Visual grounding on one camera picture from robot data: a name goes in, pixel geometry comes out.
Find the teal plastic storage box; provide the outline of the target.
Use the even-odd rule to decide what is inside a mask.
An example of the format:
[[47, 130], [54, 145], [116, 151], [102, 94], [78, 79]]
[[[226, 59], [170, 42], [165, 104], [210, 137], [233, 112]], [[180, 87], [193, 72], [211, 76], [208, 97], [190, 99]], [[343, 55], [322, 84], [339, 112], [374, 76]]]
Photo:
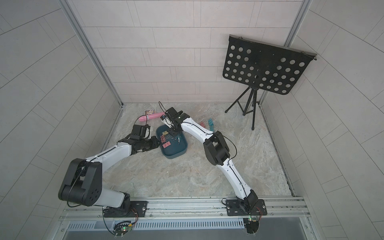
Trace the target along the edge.
[[[168, 131], [169, 133], [170, 128], [168, 128], [166, 125], [162, 125], [156, 129], [156, 137], [158, 140], [161, 142], [161, 135], [162, 132]], [[181, 142], [178, 144], [176, 141], [176, 137], [180, 136], [181, 137]], [[188, 148], [188, 142], [184, 136], [183, 133], [180, 133], [177, 136], [172, 136], [170, 133], [168, 135], [165, 135], [166, 142], [170, 141], [171, 145], [167, 148], [163, 148], [162, 142], [160, 143], [160, 149], [162, 151], [162, 154], [167, 158], [167, 159], [174, 159], [177, 158], [183, 154], [186, 153], [187, 148]]]

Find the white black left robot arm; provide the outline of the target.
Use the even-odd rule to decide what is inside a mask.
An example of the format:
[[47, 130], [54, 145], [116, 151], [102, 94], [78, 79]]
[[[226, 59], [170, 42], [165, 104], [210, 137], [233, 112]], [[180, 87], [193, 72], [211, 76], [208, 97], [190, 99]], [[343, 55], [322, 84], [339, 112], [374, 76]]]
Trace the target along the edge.
[[144, 140], [126, 137], [98, 155], [72, 160], [59, 189], [58, 198], [87, 207], [127, 208], [130, 205], [129, 195], [104, 188], [103, 173], [131, 155], [158, 148], [160, 143], [155, 136]]

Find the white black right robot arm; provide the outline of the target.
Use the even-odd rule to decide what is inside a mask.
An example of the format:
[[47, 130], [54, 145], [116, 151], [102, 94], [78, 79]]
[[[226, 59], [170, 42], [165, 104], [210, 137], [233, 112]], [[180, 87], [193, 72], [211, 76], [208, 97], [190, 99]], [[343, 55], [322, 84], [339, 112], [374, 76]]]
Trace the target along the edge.
[[227, 180], [233, 187], [240, 206], [245, 212], [250, 212], [256, 205], [259, 198], [241, 177], [230, 156], [230, 149], [225, 137], [219, 132], [212, 132], [198, 125], [192, 118], [182, 119], [177, 117], [171, 120], [169, 117], [163, 120], [172, 131], [180, 133], [182, 131], [189, 133], [199, 140], [204, 147], [208, 161], [221, 169]]

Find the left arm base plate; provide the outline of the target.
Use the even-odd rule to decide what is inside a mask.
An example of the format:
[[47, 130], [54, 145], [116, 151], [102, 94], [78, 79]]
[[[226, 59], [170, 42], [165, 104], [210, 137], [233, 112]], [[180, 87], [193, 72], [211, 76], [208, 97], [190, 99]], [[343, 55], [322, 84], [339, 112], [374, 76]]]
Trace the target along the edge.
[[123, 202], [119, 208], [106, 207], [103, 209], [105, 218], [143, 218], [147, 211], [148, 201], [131, 201], [129, 206]]

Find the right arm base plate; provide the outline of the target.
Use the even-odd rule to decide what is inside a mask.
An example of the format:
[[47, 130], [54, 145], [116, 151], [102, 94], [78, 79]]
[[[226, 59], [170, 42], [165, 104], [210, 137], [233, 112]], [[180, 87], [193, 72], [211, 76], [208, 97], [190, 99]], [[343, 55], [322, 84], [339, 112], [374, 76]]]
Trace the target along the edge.
[[240, 199], [222, 199], [222, 204], [226, 206], [228, 216], [266, 216], [268, 214], [265, 201], [258, 199], [251, 201], [251, 204], [246, 200]]

